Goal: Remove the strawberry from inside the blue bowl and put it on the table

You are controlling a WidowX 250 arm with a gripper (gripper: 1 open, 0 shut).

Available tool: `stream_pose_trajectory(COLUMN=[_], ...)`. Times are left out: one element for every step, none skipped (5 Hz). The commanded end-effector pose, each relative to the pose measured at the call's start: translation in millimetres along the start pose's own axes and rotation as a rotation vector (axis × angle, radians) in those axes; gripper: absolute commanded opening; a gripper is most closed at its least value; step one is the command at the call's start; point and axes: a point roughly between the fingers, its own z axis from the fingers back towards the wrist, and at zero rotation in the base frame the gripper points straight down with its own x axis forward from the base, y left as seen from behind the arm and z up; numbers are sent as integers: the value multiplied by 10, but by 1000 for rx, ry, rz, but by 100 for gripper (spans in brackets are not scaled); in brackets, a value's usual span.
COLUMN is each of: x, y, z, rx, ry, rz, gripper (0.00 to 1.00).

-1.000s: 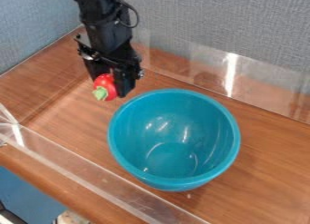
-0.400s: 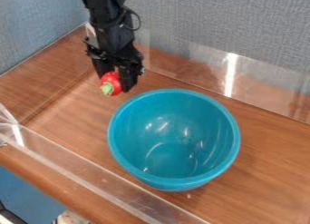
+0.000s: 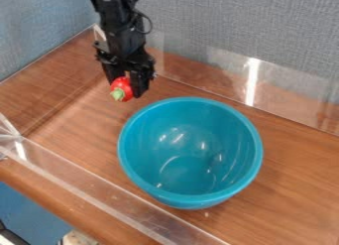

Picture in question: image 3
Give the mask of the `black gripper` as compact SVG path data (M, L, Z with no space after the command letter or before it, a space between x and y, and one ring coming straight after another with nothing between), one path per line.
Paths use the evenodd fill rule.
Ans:
M144 35L133 29L114 33L102 27L93 28L93 35L94 58L108 83L129 72L132 95L138 98L154 76L154 58L144 49Z

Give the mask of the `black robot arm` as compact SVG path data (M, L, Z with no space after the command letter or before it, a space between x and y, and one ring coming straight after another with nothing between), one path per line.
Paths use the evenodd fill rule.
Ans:
M144 29L142 20L152 24L148 16L136 9L137 0L89 0L98 15L98 26L105 40L94 41L96 60L101 64L108 83L129 73L133 98L148 90L154 78L154 58L145 51L145 36L152 28Z

